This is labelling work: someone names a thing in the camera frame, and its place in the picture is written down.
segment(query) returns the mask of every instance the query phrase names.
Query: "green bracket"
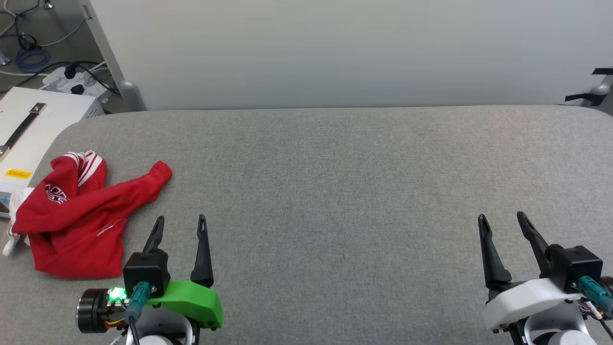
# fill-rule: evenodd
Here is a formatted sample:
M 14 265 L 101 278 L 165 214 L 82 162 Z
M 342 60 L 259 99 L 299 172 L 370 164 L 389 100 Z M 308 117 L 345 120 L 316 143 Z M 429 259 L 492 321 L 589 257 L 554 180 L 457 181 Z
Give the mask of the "green bracket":
M 224 311 L 217 293 L 191 281 L 170 281 L 164 296 L 150 298 L 148 305 L 159 304 L 170 311 L 194 319 L 202 328 L 219 328 Z

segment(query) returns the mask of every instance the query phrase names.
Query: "gray table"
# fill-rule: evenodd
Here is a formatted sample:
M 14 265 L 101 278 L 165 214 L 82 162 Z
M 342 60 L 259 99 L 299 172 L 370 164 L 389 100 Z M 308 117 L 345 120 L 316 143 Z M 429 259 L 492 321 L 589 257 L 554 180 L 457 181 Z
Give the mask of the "gray table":
M 207 216 L 226 319 L 203 344 L 509 344 L 481 320 L 477 216 L 517 280 L 538 275 L 519 210 L 613 274 L 612 133 L 610 116 L 565 106 L 142 112 L 71 126 L 34 181 L 69 150 L 106 158 L 110 184 L 168 163 L 157 202 L 130 218 L 124 259 L 164 215 L 170 273 L 188 279 Z M 18 249 L 0 260 L 3 344 L 114 338 L 79 334 L 74 308 L 120 278 L 57 279 Z

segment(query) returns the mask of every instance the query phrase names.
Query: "red hoodie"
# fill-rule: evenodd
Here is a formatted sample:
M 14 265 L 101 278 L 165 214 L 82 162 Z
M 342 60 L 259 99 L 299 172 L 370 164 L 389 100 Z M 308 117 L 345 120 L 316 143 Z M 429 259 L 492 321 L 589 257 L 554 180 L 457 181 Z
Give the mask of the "red hoodie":
M 104 187 L 107 164 L 93 151 L 69 152 L 51 166 L 12 228 L 29 236 L 34 268 L 62 278 L 120 276 L 126 217 L 154 202 L 172 171 L 159 161 L 142 177 Z

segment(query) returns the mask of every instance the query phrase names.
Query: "teal cable connector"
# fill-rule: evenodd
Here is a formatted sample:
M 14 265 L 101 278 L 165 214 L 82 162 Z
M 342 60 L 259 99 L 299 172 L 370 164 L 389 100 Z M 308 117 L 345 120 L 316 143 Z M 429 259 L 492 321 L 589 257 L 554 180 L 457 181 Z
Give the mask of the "teal cable connector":
M 597 305 L 608 319 L 613 319 L 613 297 L 594 279 L 583 276 L 577 282 L 577 290 Z
M 151 285 L 149 285 L 149 283 L 139 282 L 136 284 L 136 288 L 134 288 L 134 292 L 132 292 L 132 296 L 130 297 L 130 305 L 123 314 L 123 318 L 130 320 L 130 317 L 132 317 L 134 323 L 138 322 L 140 315 L 143 313 L 143 307 L 149 300 L 150 296 Z

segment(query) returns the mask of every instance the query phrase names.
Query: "wire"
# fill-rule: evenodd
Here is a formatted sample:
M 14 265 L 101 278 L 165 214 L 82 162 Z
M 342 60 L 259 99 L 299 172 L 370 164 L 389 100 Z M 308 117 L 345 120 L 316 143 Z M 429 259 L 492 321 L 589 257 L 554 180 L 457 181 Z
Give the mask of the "wire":
M 121 340 L 122 338 L 123 338 L 123 335 L 118 336 L 109 345 L 117 345 L 117 344 L 119 344 L 119 340 Z
M 604 330 L 607 332 L 607 334 L 609 335 L 609 337 L 611 337 L 611 340 L 613 340 L 613 331 L 611 331 L 611 329 L 609 328 L 609 326 L 607 326 L 607 324 L 604 322 L 603 319 L 598 320 L 600 322 L 600 324 L 603 326 Z
M 117 320 L 117 321 L 113 321 L 113 322 L 105 321 L 104 322 L 104 326 L 107 329 L 111 329 L 111 328 L 115 328 L 115 327 L 120 327 L 121 325 L 123 325 L 123 323 L 124 323 L 123 319 Z
M 12 72 L 4 72 L 0 71 L 0 74 L 6 74 L 7 76 L 15 76 L 15 77 L 32 77 L 34 73 L 12 73 Z M 48 74 L 46 73 L 38 73 L 37 76 L 46 77 Z
M 586 306 L 588 306 L 588 308 L 590 308 L 590 311 L 592 312 L 594 317 L 596 317 L 596 320 L 602 320 L 603 316 L 600 314 L 598 309 L 596 309 L 596 307 L 594 307 L 594 304 L 591 301 L 584 301 L 583 303 Z
M 4 9 L 4 11 L 10 15 L 12 15 L 13 17 L 17 17 L 16 14 L 14 14 L 13 12 L 9 11 L 8 8 L 6 8 L 6 4 L 9 2 L 9 0 L 4 0 L 4 4 L 2 5 L 2 8 Z
M 107 89 L 108 91 L 111 91 L 111 92 L 112 92 L 114 95 L 121 96 L 121 93 L 119 93 L 119 91 L 118 91 L 118 90 L 115 90 L 115 89 L 113 89 L 113 88 L 110 88 L 110 87 L 109 87 L 107 84 L 103 83 L 103 82 L 102 82 L 100 79 L 98 79 L 98 77 L 96 77 L 96 76 L 94 75 L 94 73 L 93 73 L 93 72 L 91 72 L 89 69 L 87 69 L 87 68 L 83 67 L 83 66 L 82 66 L 81 64 L 79 64 L 79 63 L 75 63 L 75 65 L 76 65 L 76 66 L 78 66 L 78 67 L 81 67 L 81 68 L 82 68 L 82 69 L 83 69 L 85 72 L 89 73 L 89 74 L 91 75 L 92 79 L 94 79 L 95 81 L 99 82 L 99 83 L 100 83 L 100 84 L 101 84 L 101 85 L 102 85 L 102 86 L 103 86 L 105 89 Z
M 8 1 L 9 1 L 9 0 L 4 0 L 4 5 L 3 5 L 3 8 L 5 8 L 5 9 L 6 9 L 6 3 L 7 3 Z M 6 11 L 6 13 L 7 13 L 7 14 L 10 14 L 10 15 L 12 15 L 13 17 L 16 17 L 16 15 L 15 15 L 13 12 L 11 12 L 11 11 L 9 11 L 9 10 L 5 10 L 5 11 Z M 10 30 L 10 29 L 13 27 L 13 25 L 15 25 L 15 22 L 14 22 L 14 21 L 10 22 L 10 24 L 9 24 L 9 25 L 8 25 L 6 28 L 4 28 L 4 29 L 2 30 L 2 32 L 0 32 L 0 37 L 1 37 L 2 35 L 4 35 L 4 34 L 5 34 L 5 33 L 6 33 L 8 30 Z
M 52 63 L 52 64 L 48 65 L 47 67 L 44 67 L 44 68 L 43 68 L 43 69 L 41 69 L 40 71 L 38 71 L 38 72 L 36 72 L 36 73 L 33 73 L 31 76 L 29 76 L 29 77 L 28 77 L 28 78 L 26 78 L 25 80 L 23 80 L 23 81 L 21 81 L 21 82 L 17 83 L 16 85 L 12 86 L 11 88 L 13 88 L 13 87 L 20 87 L 20 86 L 22 86 L 23 84 L 25 84 L 25 83 L 29 82 L 30 80 L 32 80 L 32 79 L 34 79 L 34 78 L 36 78 L 37 76 L 40 76 L 40 75 L 41 75 L 41 73 L 46 72 L 46 71 L 49 71 L 49 70 L 50 70 L 51 68 L 53 68 L 53 67 L 56 67 L 56 68 L 57 68 L 57 67 L 60 67 L 60 66 L 73 65 L 73 64 L 75 64 L 75 63 L 80 63 L 80 64 L 83 64 L 83 63 L 98 64 L 97 62 L 93 62 L 93 61 L 85 61 L 85 60 L 83 60 L 83 61 L 60 61 L 60 62 Z M 0 91 L 0 95 L 1 95 L 1 94 L 3 94 L 3 93 L 7 93 L 7 92 L 9 92 L 11 88 L 8 88 L 8 89 L 6 89 L 6 90 Z
M 18 27 L 17 19 L 18 19 L 19 17 L 21 17 L 22 15 L 25 15 L 26 13 L 28 13 L 28 12 L 30 12 L 30 11 L 32 11 L 32 10 L 37 9 L 39 6 L 40 6 L 40 0 L 36 0 L 36 5 L 34 5 L 34 6 L 30 7 L 30 8 L 28 8 L 27 10 L 23 11 L 23 12 L 22 12 L 22 13 L 20 13 L 20 14 L 14 15 L 15 19 L 14 19 L 14 21 L 13 21 L 13 24 L 15 25 L 15 32 L 16 32 L 18 35 L 22 35 L 23 33 L 19 32 L 19 27 Z
M 99 64 L 95 65 L 94 67 L 90 68 L 89 70 L 90 70 L 90 71 L 92 71 L 92 72 L 94 72 L 95 70 L 97 70 L 98 68 L 100 68 L 100 67 L 104 66 L 105 64 L 107 64 L 107 62 L 106 62 L 106 61 L 103 61 L 103 62 L 101 62 L 101 63 L 99 63 Z
M 72 35 L 73 33 L 77 32 L 77 30 L 81 27 L 81 25 L 83 25 L 83 23 L 85 22 L 85 18 L 83 18 L 83 20 L 81 20 L 81 22 L 77 25 L 76 28 L 74 28 L 74 30 L 72 30 L 71 32 L 68 33 L 68 35 L 58 39 L 55 42 L 52 43 L 47 43 L 47 44 L 41 44 L 39 47 L 48 47 L 50 45 L 54 45 L 54 44 L 58 44 L 60 42 L 62 42 L 63 40 L 67 39 L 68 37 L 70 37 L 70 35 Z
M 51 53 L 43 49 L 19 50 L 15 55 L 15 62 L 19 70 L 25 73 L 34 73 L 51 61 Z
M 32 50 L 38 48 L 38 40 L 29 34 L 17 35 L 17 43 L 23 50 Z
M 136 333 L 136 325 L 134 323 L 134 316 L 130 316 L 128 318 L 128 324 L 130 325 L 130 330 L 132 330 L 132 338 L 134 339 L 134 345 L 140 345 L 139 335 Z
M 0 38 L 7 38 L 7 37 L 15 37 L 15 38 L 17 38 L 17 37 L 19 37 L 19 35 L 16 35 L 16 34 L 5 34 L 5 35 L 0 36 Z

